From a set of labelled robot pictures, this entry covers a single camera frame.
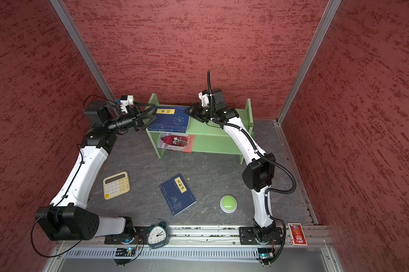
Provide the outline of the blue book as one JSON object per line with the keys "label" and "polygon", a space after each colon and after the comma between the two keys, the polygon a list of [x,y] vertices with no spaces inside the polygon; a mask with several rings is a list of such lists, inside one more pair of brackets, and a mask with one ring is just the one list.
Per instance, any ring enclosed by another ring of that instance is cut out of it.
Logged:
{"label": "blue book", "polygon": [[182,174],[163,182],[159,188],[173,216],[196,203],[196,198]]}
{"label": "blue book", "polygon": [[156,119],[148,126],[148,131],[164,133],[186,133],[190,116],[185,113],[188,107],[163,106],[157,107]]}

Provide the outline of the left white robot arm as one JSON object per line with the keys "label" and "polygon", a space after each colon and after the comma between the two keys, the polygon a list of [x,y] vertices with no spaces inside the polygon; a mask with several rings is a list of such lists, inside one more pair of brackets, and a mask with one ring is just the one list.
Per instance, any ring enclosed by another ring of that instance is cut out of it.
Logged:
{"label": "left white robot arm", "polygon": [[139,103],[131,96],[119,103],[97,100],[84,110],[90,131],[79,144],[79,155],[58,194],[35,214],[36,223],[51,241],[91,240],[101,236],[135,236],[128,216],[100,216],[87,210],[96,178],[120,133],[146,129],[156,118],[154,103]]}

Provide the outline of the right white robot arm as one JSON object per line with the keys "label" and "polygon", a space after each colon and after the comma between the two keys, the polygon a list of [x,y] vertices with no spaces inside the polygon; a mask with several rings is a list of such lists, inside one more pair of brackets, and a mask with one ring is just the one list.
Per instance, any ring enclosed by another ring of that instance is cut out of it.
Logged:
{"label": "right white robot arm", "polygon": [[267,154],[246,130],[242,119],[233,108],[211,113],[211,108],[196,103],[187,108],[187,115],[199,122],[213,122],[221,127],[234,141],[246,163],[242,174],[245,185],[251,190],[254,205],[254,236],[258,243],[267,244],[277,233],[277,225],[272,220],[270,198],[266,190],[274,177],[275,157]]}

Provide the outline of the pink illustrated book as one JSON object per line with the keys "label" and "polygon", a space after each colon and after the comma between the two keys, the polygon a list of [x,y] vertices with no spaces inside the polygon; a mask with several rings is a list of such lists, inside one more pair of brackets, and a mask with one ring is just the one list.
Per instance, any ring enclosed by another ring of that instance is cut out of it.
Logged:
{"label": "pink illustrated book", "polygon": [[158,141],[157,148],[191,153],[194,140],[194,135],[163,133]]}

